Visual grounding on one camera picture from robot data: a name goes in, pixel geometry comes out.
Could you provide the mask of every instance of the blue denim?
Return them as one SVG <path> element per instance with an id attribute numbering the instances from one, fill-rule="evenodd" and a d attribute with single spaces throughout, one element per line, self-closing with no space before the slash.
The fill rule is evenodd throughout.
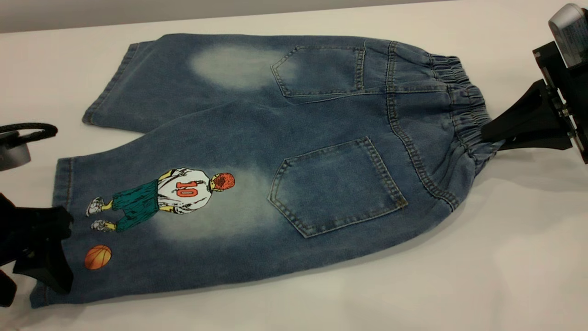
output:
<path id="1" fill-rule="evenodd" d="M 145 135 L 58 161 L 74 281 L 67 295 L 38 283 L 33 307 L 384 250 L 443 221 L 500 147 L 482 142 L 490 118 L 458 58 L 360 37 L 133 44 L 83 121 Z"/>

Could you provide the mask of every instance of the orange basketball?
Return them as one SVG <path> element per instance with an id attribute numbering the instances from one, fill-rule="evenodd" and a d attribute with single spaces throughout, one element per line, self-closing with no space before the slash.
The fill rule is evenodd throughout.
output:
<path id="1" fill-rule="evenodd" d="M 88 251 L 86 259 L 84 260 L 84 265 L 90 270 L 100 269 L 110 261 L 111 257 L 112 251 L 110 248 L 104 245 L 98 245 Z"/>

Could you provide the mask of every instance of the basketball player graphic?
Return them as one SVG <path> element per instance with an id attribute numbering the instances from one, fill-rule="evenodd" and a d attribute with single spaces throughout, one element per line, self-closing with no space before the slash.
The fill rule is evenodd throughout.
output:
<path id="1" fill-rule="evenodd" d="M 173 214 L 188 214 L 204 205 L 212 193 L 223 192 L 235 185 L 229 173 L 208 178 L 201 170 L 177 168 L 169 170 L 156 180 L 116 193 L 108 204 L 97 197 L 88 206 L 86 217 L 105 210 L 122 210 L 125 215 L 115 224 L 105 220 L 94 221 L 91 228 L 103 232 L 123 232 L 149 220 L 159 210 Z"/>

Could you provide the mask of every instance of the gray wall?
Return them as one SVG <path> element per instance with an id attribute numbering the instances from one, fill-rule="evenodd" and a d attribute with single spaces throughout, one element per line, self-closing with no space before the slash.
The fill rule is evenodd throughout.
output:
<path id="1" fill-rule="evenodd" d="M 441 0 L 0 0 L 0 32 Z"/>

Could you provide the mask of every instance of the white table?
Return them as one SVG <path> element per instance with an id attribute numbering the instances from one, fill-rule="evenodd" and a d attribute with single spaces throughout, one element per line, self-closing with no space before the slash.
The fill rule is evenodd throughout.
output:
<path id="1" fill-rule="evenodd" d="M 0 173 L 17 206 L 49 207 L 57 158 L 140 135 L 81 123 L 128 44 L 163 34 L 358 35 L 459 56 L 493 117 L 541 79 L 532 50 L 567 0 L 462 0 L 0 34 L 0 124 L 55 138 Z M 588 1 L 576 1 L 588 6 Z M 29 308 L 14 276 L 8 330 L 588 330 L 588 166 L 575 149 L 502 151 L 431 233 L 325 269 L 215 290 Z"/>

